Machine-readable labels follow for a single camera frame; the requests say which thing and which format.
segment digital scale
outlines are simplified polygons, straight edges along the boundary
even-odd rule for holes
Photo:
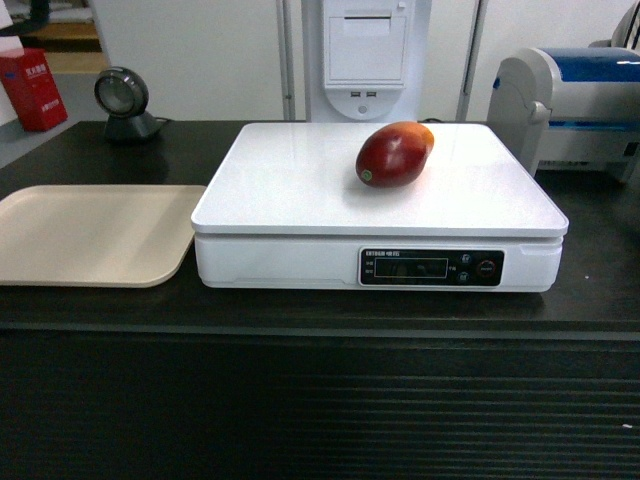
[[[429,124],[413,183],[376,189],[355,172],[384,124],[243,128],[191,221],[210,287],[541,292],[568,220],[492,131]]]

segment plastic tray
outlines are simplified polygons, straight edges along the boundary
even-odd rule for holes
[[[0,284],[141,288],[180,267],[204,192],[181,185],[46,185],[0,202]]]

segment scale button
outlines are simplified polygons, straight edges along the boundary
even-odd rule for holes
[[[483,260],[478,264],[476,271],[481,277],[489,278],[496,273],[496,264],[493,260]]]
[[[460,272],[458,274],[458,283],[467,283],[469,281],[469,272]]]

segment white machine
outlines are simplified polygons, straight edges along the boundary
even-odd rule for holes
[[[640,55],[623,48],[527,48],[502,61],[487,124],[531,175],[607,171],[640,155]]]
[[[307,119],[416,120],[431,0],[303,0]]]
[[[555,281],[568,221],[482,125],[429,125],[435,147],[399,188],[355,160],[382,124],[257,123],[192,215],[210,287],[522,291]]]

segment receipt printer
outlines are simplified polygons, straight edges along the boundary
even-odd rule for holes
[[[640,155],[640,55],[522,49],[500,64],[487,124],[531,175],[598,170],[626,182]]]

